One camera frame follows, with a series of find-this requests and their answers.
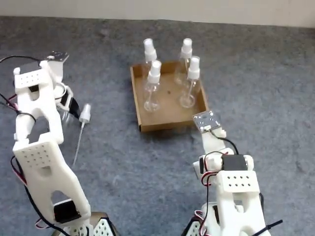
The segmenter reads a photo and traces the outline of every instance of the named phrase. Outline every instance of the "white robotic arm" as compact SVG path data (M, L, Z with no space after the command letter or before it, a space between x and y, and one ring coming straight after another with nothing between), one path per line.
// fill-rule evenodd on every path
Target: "white robotic arm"
M28 194L41 217L51 225L64 228L68 235L93 236L90 204L59 148L63 142L63 128L57 107L77 118L80 115L71 89L62 83L63 63L67 58L67 53L52 52L39 64L34 62L14 69L20 113L16 117L13 152ZM47 119L49 131L41 134L37 142L30 143L28 135L40 116ZM55 191L64 193L69 199L53 204L51 198ZM111 230L110 233L107 235L116 235Z
M207 153L193 166L203 185L216 186L217 202L207 202L201 211L196 211L182 236L270 236L253 158L240 155L237 149L234 154L232 149L225 147L226 132L212 111L196 114L193 119L202 133Z

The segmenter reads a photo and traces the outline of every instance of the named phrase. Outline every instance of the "cardboard box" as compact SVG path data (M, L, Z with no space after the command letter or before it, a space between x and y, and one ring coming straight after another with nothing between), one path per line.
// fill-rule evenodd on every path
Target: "cardboard box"
M134 65L130 68L134 102L141 132L193 125L193 115L209 110L202 84L200 84L201 90L194 107L187 109L180 105L179 97L183 88L174 82L175 66L176 62L162 64L161 86L158 92L161 108L153 113L149 113L144 109L144 80L141 65Z

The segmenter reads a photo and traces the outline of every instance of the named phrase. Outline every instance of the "perforated panel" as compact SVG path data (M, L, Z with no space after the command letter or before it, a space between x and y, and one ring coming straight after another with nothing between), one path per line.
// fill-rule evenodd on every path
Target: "perforated panel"
M101 219L94 228L94 236L114 236L106 219Z
M22 89L28 88L34 85L42 84L45 82L44 70L36 70L21 75L15 76L15 88Z
M50 166L51 148L49 142L34 143L34 145L15 151L15 155L21 162L26 162L30 168L42 168Z
M80 227L78 229L73 229L71 232L71 236L86 236L87 233L87 228Z
M217 181L224 192L259 192L255 171L220 171L217 174Z
M194 221L191 226L190 229L188 230L186 236L199 236L199 230L200 228L200 223L198 221Z

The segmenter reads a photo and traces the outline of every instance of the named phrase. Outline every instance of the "transparent bottle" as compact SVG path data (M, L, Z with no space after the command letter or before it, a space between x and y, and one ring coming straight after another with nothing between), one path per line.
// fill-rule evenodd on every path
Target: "transparent bottle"
M192 57L188 69L187 79L184 82L184 90L180 97L180 104L184 108L191 108L196 103L196 97L200 91L200 58Z
M178 85L183 85L188 73L188 68L190 64L190 59L192 55L192 40L190 38L185 38L183 40L183 46L181 49L181 54L175 68L175 83Z
M159 78L161 76L161 62L152 61L152 66L148 74L147 82L144 86L145 102L144 109L148 112L154 112L160 109L158 101Z
M152 61L157 60L157 52L153 45L153 40L151 38L147 38L143 41L144 44L144 54L145 54L145 62L142 64L142 81L143 85L146 84L149 71L152 66Z

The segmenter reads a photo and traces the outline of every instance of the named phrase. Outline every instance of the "metal bracket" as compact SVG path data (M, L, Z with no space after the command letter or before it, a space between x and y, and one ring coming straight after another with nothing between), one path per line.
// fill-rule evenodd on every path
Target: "metal bracket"
M57 51L52 51L49 56L46 58L47 61L58 61L58 62L65 62L69 57L69 53L62 53Z
M221 127L217 117L212 111L205 111L194 115L193 122L201 133Z

